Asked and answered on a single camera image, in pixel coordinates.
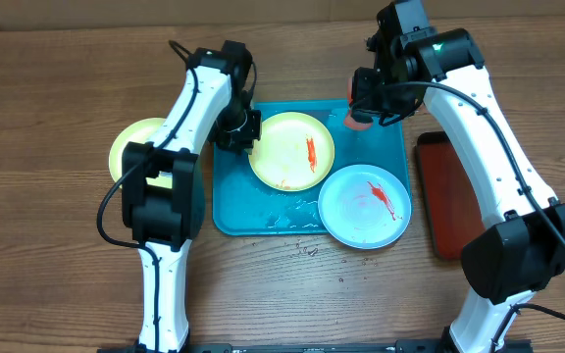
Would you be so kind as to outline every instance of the plate rim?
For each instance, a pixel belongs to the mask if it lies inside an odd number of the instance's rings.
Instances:
[[[398,185],[400,187],[402,187],[402,189],[404,190],[404,194],[407,195],[407,200],[409,202],[407,202],[407,204],[409,205],[409,218],[406,221],[406,226],[402,229],[402,232],[399,235],[396,235],[393,237],[392,240],[388,241],[385,244],[382,243],[371,243],[371,244],[378,244],[378,245],[371,245],[371,246],[363,246],[363,243],[359,243],[359,242],[354,242],[352,243],[351,241],[349,241],[349,239],[344,239],[341,236],[336,235],[335,233],[333,233],[332,228],[329,227],[329,225],[324,222],[324,218],[322,217],[322,203],[324,202],[324,194],[326,193],[326,191],[328,190],[327,187],[327,183],[329,182],[329,180],[333,179],[333,177],[341,172],[341,171],[345,171],[345,170],[349,170],[349,169],[356,169],[356,168],[372,168],[381,172],[385,172],[389,175],[391,175],[396,181],[398,181]],[[318,195],[318,213],[320,214],[320,220],[322,221],[322,224],[324,225],[324,228],[329,232],[329,234],[335,238],[336,240],[338,240],[340,243],[347,245],[349,247],[355,248],[355,249],[361,249],[361,250],[376,250],[376,249],[380,249],[380,248],[384,248],[386,246],[389,246],[390,244],[393,244],[396,240],[398,240],[402,234],[404,234],[405,230],[407,230],[407,228],[409,227],[409,223],[411,222],[411,219],[413,218],[413,206],[411,205],[411,196],[409,195],[409,193],[407,192],[407,188],[404,186],[404,184],[402,183],[402,181],[400,181],[400,179],[398,179],[394,174],[392,174],[390,171],[385,170],[383,168],[377,167],[377,166],[373,166],[373,165],[368,165],[368,164],[357,164],[357,165],[351,165],[351,166],[346,166],[341,168],[340,170],[334,172],[331,176],[329,176],[329,178],[324,182],[324,185],[322,185],[322,189],[320,190],[320,194]]]
[[[136,121],[126,128],[124,128],[118,135],[115,137],[113,144],[110,147],[110,151],[108,152],[108,173],[110,174],[111,179],[113,182],[117,182],[117,180],[122,177],[121,171],[121,160],[124,154],[124,150],[129,142],[134,141],[133,137],[140,131],[145,128],[155,128],[151,131],[145,139],[149,138],[152,134],[154,134],[155,130],[160,127],[164,122],[165,118],[145,118],[143,120]],[[165,176],[158,176],[158,177],[148,177],[147,183],[153,186],[159,186],[164,188],[172,188],[172,180]]]
[[[303,117],[303,119],[310,119],[315,121],[320,128],[322,128],[326,134],[324,136],[328,137],[328,141],[329,141],[329,146],[331,146],[333,153],[332,153],[332,157],[330,158],[330,162],[328,167],[326,168],[326,171],[324,172],[324,174],[318,178],[316,178],[313,182],[307,184],[306,186],[302,187],[302,188],[297,188],[297,189],[284,189],[284,188],[280,188],[279,186],[276,186],[275,184],[270,184],[268,182],[266,182],[265,180],[263,180],[263,178],[254,170],[254,166],[252,165],[252,154],[248,155],[248,164],[250,165],[250,169],[252,170],[252,173],[254,173],[254,175],[261,180],[261,182],[263,182],[264,184],[268,185],[269,187],[272,187],[274,190],[278,190],[278,191],[283,191],[283,192],[299,192],[299,191],[304,191],[304,190],[308,190],[311,187],[319,184],[320,182],[322,182],[324,179],[326,179],[329,176],[329,173],[331,172],[331,170],[333,169],[333,164],[334,164],[334,158],[335,158],[335,153],[336,153],[336,147],[334,145],[334,139],[333,139],[333,135],[331,134],[331,132],[329,131],[329,129],[324,125],[324,123],[320,122],[318,119],[316,119],[315,117],[306,114],[306,113],[301,113],[301,112],[280,112],[278,114],[274,114],[271,117],[269,117],[268,119],[266,119],[263,122],[264,124],[275,124],[274,123],[269,123],[272,119],[276,120],[282,120],[284,118],[285,115],[294,115],[294,116],[301,116]]]

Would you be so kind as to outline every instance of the light blue plate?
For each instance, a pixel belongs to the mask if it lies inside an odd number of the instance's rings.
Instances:
[[[358,249],[391,244],[411,220],[411,199],[402,182],[369,165],[346,167],[329,177],[318,209],[329,233]]]
[[[372,126],[353,131],[343,125],[348,102],[340,100],[257,103],[267,120],[278,113],[300,112],[319,120],[334,141],[331,173],[351,165],[380,167],[395,175],[409,190],[402,126]],[[319,234],[318,197],[324,181],[298,192],[274,190],[254,175],[247,154],[215,147],[213,161],[213,221],[228,235]]]

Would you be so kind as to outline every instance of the wall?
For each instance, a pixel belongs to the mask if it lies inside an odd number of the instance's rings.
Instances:
[[[0,0],[0,29],[372,20],[389,0]],[[565,15],[565,0],[426,0],[432,18]]]

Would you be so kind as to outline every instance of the blue tray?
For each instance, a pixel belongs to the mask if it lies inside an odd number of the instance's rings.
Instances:
[[[301,112],[322,122],[334,140],[331,172],[369,164],[395,175],[411,196],[401,124],[353,131],[343,125],[346,100],[257,103],[263,120],[283,112]],[[320,221],[318,196],[326,178],[298,192],[274,190],[254,175],[247,154],[215,147],[213,162],[213,221],[228,235],[316,234],[327,232]]]

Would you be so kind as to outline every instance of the wood grain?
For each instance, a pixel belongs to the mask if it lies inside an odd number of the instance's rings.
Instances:
[[[373,21],[389,0],[0,0],[0,30]],[[425,0],[433,19],[565,16],[565,0]]]
[[[518,139],[565,200],[565,17],[437,25],[473,33]],[[94,352],[137,337],[139,260],[104,243],[94,218],[111,184],[114,138],[135,121],[165,116],[180,91],[183,65],[167,39],[189,48],[246,42],[259,65],[258,100],[322,99],[343,97],[346,78],[371,65],[362,39],[374,30],[324,23],[0,32],[0,352]],[[437,129],[427,114],[404,124],[415,212],[388,249],[360,252],[327,235],[229,237],[209,208],[188,263],[193,341],[439,336],[468,284],[458,264],[434,257],[412,163],[418,135]],[[202,158],[210,201],[210,149]],[[118,205],[106,228],[128,239]],[[298,253],[304,247],[319,251]],[[565,312],[565,274],[535,302]],[[565,352],[565,323],[544,315],[525,313],[510,335],[532,339],[538,352]]]

